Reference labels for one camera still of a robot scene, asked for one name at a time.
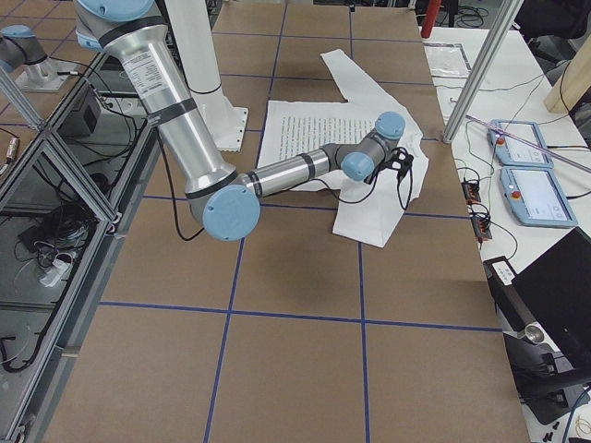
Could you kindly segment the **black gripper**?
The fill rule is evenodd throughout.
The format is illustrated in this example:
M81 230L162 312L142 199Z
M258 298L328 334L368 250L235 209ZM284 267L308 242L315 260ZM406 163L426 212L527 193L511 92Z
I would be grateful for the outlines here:
M374 178L384 170L396 172L396 181L401 184L406 175L412 171L413 156L406 148L394 148L389 151L385 159L380 161L369 176L364 180L366 184L371 184Z

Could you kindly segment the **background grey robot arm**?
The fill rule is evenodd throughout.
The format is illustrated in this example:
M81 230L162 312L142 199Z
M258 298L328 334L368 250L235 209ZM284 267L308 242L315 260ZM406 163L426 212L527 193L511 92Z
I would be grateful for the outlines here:
M77 63L51 58L25 25L1 29L1 67L7 73L22 67L24 72L16 83L21 90L32 92L58 91L73 72L78 72Z

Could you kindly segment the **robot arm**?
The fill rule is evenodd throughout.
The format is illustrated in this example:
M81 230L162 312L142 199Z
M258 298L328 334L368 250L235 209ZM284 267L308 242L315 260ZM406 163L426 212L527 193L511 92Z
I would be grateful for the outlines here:
M379 175L397 173L396 184L413 184L413 155L399 143L405 121L381 114L353 144L325 144L311 152L239 173L223 159L216 136L241 129L245 112L221 91L207 7L187 12L184 1L77 1L81 46L117 59L147 113L150 125L172 151L186 178L185 195L204 231L222 241L240 240L256 227L260 199L341 171L376 186Z

